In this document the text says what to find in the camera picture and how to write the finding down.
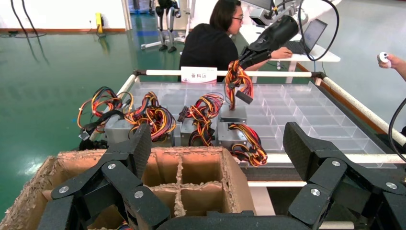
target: yellow device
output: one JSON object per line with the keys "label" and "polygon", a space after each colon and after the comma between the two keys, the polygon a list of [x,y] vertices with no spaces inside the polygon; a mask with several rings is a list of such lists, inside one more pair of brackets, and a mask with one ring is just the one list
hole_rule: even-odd
{"label": "yellow device", "polygon": [[97,32],[99,34],[103,34],[103,17],[101,13],[96,13],[96,25],[97,25]]}

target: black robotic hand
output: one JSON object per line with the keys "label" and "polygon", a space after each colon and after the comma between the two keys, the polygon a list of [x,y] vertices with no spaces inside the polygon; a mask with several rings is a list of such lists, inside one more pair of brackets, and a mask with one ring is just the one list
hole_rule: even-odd
{"label": "black robotic hand", "polygon": [[297,21],[289,15],[284,15],[280,21],[265,29],[255,42],[244,48],[238,59],[240,66],[246,69],[271,58],[272,51],[281,48],[298,32]]}

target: gray metal casing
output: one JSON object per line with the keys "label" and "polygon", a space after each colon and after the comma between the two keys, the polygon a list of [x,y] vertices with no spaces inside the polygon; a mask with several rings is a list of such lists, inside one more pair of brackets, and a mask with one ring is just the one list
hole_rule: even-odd
{"label": "gray metal casing", "polygon": [[[128,133],[133,128],[133,125],[125,119],[119,120],[119,115],[110,117],[104,127],[107,138],[107,144],[112,145],[125,140],[128,140]],[[173,132],[171,132],[165,141],[152,142],[152,147],[172,147],[174,146]]]}
{"label": "gray metal casing", "polygon": [[258,25],[269,25],[271,20],[265,18],[265,14],[269,11],[262,8],[254,8],[249,17]]}
{"label": "gray metal casing", "polygon": [[247,122],[247,112],[244,106],[236,106],[230,110],[228,106],[222,106],[220,109],[220,122]]}
{"label": "gray metal casing", "polygon": [[[193,121],[194,121],[193,118],[185,118],[183,120],[182,126],[180,127],[180,145],[181,146],[189,146],[189,138],[190,138],[192,132],[194,132],[197,129],[197,127],[195,125],[193,125]],[[217,140],[217,129],[214,130],[214,136],[212,139],[213,145],[216,145],[216,143],[217,143],[216,140]],[[201,141],[200,139],[196,140],[194,142],[194,146],[204,146],[203,141]]]}
{"label": "gray metal casing", "polygon": [[239,130],[229,130],[228,122],[217,123],[217,144],[231,150],[235,144],[247,145],[247,139]]}

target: woman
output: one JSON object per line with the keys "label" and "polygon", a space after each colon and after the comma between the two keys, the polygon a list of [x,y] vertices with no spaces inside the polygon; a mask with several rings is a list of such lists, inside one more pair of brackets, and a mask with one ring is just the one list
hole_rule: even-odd
{"label": "woman", "polygon": [[[189,33],[180,58],[180,67],[217,67],[228,70],[228,64],[238,59],[238,51],[230,35],[238,34],[243,22],[239,0],[219,0],[215,5],[210,24],[199,24]],[[282,47],[271,53],[272,58],[290,58],[292,52]],[[266,61],[246,68],[256,71]],[[224,77],[217,77],[222,82]]]}

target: wire harness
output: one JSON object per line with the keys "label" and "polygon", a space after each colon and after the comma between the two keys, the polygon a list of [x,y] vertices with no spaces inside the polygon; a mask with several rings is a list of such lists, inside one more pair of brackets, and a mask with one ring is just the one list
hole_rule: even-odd
{"label": "wire harness", "polygon": [[[244,84],[244,87],[237,90],[235,93],[236,88],[240,87],[241,84]],[[230,104],[230,110],[234,110],[236,107],[236,97],[247,104],[250,104],[253,100],[254,92],[252,80],[239,65],[238,60],[233,61],[228,65],[224,88],[226,98],[228,99],[227,103]]]}
{"label": "wire harness", "polygon": [[184,118],[193,118],[193,125],[197,126],[197,129],[191,133],[189,146],[193,146],[198,139],[201,139],[205,146],[212,146],[214,130],[210,126],[212,119],[220,113],[223,103],[222,94],[211,92],[201,96],[190,108],[185,106],[182,109],[178,121],[183,122]]}
{"label": "wire harness", "polygon": [[[121,94],[128,94],[130,99],[123,103],[120,95]],[[77,124],[81,129],[79,137],[83,140],[86,140],[90,137],[92,132],[96,133],[104,133],[103,127],[107,122],[108,118],[112,115],[119,115],[122,119],[124,119],[124,111],[121,111],[121,108],[128,107],[128,112],[131,110],[133,106],[134,98],[133,95],[129,92],[122,92],[116,94],[111,88],[107,86],[100,87],[92,96],[92,98],[85,101],[82,106],[79,108],[79,114],[77,118]],[[85,110],[86,106],[90,104],[91,106],[91,117],[90,123],[86,125],[82,125],[80,120],[83,115],[83,111]],[[93,118],[98,117],[98,120],[93,122]]]}
{"label": "wire harness", "polygon": [[258,134],[245,124],[231,123],[228,127],[230,130],[238,130],[244,134],[251,147],[243,144],[235,144],[231,147],[231,154],[240,161],[247,161],[252,166],[265,165],[268,161],[268,155],[261,145],[261,139]]}
{"label": "wire harness", "polygon": [[135,111],[127,113],[125,119],[134,125],[128,136],[135,133],[141,124],[149,124],[153,142],[165,141],[168,134],[176,128],[175,118],[166,108],[159,105],[158,97],[154,92],[145,94],[141,106]]}

